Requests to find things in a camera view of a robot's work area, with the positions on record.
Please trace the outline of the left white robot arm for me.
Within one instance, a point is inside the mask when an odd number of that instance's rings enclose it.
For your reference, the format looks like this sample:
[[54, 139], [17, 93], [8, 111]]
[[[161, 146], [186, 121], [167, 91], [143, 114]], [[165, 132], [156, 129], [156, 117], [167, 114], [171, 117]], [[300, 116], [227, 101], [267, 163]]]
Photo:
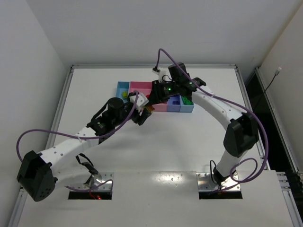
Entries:
[[142, 125], [151, 115], [147, 104], [142, 93], [130, 93], [127, 102], [110, 98], [76, 135], [67, 135], [67, 140], [47, 150], [26, 153], [17, 181], [36, 202], [60, 186], [80, 192], [74, 185], [82, 183], [86, 192], [96, 190], [103, 185], [102, 175], [84, 152], [107, 140], [129, 120]]

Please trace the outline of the lime and orange lego stack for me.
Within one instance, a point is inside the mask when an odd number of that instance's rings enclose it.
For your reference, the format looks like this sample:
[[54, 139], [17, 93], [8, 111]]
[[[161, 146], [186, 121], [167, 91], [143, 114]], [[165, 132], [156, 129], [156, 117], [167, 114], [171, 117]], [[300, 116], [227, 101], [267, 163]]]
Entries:
[[146, 106], [145, 109], [150, 113], [154, 112], [155, 110], [153, 106]]

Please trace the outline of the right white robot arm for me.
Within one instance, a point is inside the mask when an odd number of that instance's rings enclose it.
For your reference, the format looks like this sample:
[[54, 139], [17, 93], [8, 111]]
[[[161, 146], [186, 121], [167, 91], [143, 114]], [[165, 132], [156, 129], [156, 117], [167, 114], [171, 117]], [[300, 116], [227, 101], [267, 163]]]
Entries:
[[241, 112], [226, 102], [214, 97], [211, 89], [200, 78], [189, 79], [183, 63], [170, 65], [167, 70], [154, 67], [158, 79], [153, 81], [148, 104], [165, 103], [175, 95], [183, 96], [202, 107], [225, 129], [223, 146], [225, 151], [213, 170], [213, 182], [220, 185], [234, 166], [258, 142], [258, 124], [250, 113]]

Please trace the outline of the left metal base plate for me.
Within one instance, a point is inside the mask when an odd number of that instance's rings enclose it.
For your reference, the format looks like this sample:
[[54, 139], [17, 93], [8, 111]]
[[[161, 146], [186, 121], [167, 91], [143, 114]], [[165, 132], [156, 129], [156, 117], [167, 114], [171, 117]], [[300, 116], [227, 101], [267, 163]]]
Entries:
[[109, 192], [112, 193], [114, 173], [103, 172], [91, 176], [85, 183], [74, 183], [67, 188], [74, 192]]

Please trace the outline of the green lego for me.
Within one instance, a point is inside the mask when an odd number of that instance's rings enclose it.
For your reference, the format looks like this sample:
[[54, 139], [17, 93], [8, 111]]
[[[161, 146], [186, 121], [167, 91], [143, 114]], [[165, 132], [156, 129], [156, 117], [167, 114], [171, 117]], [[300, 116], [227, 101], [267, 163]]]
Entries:
[[186, 97], [181, 96], [181, 99], [182, 99], [184, 105], [192, 105], [193, 104], [193, 102], [191, 102]]

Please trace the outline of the metal base plate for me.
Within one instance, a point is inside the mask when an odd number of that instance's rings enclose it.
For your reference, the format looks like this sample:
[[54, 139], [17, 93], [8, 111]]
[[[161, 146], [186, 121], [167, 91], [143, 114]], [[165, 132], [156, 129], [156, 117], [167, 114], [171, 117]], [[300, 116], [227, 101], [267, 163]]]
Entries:
[[74, 183], [67, 188], [74, 192], [109, 192], [112, 193], [114, 173], [103, 172], [91, 176], [85, 183]]
[[212, 191], [227, 191], [227, 192], [240, 192], [241, 186], [228, 177], [225, 181], [218, 185], [211, 179], [209, 172], [197, 172], [197, 185], [199, 192], [212, 192]]

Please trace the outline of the small pink bin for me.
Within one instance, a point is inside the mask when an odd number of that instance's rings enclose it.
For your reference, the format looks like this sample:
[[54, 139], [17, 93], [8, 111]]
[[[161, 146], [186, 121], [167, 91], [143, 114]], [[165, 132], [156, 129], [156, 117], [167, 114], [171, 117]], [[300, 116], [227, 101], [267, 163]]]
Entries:
[[167, 103], [153, 105], [153, 108], [156, 112], [167, 112], [167, 107]]

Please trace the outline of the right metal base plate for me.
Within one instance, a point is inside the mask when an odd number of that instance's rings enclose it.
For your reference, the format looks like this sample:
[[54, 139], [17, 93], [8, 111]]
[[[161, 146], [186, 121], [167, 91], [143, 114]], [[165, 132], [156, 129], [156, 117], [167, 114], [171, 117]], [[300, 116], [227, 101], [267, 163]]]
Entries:
[[209, 172], [197, 172], [197, 185], [199, 192], [212, 192], [212, 191], [227, 191], [227, 192], [240, 192], [241, 186], [228, 177], [225, 181], [218, 185], [211, 179]]

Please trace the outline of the lime curved lego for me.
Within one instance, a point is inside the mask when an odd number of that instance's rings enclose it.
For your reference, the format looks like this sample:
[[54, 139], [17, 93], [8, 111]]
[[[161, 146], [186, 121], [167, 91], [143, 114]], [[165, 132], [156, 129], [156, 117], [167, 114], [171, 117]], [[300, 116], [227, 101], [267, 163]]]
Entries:
[[123, 99], [127, 99], [128, 93], [126, 91], [122, 92], [122, 97], [123, 97]]

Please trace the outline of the large pink bin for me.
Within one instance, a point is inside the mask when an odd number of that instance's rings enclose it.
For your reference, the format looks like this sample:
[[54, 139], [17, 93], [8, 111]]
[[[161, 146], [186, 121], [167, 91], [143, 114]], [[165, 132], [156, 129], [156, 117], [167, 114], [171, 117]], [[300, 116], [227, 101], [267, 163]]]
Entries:
[[152, 83], [151, 82], [139, 82], [139, 81], [131, 81], [129, 84], [129, 93], [134, 91], [138, 91], [139, 93], [143, 93], [145, 96], [151, 93]]

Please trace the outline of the dark blue bin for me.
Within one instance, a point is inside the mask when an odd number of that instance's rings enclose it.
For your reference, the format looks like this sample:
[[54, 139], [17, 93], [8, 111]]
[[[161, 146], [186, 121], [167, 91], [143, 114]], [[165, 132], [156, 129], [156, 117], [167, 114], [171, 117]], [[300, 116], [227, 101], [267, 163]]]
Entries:
[[[179, 101], [179, 105], [173, 105], [173, 101]], [[167, 112], [180, 112], [180, 95], [171, 96], [167, 101]]]

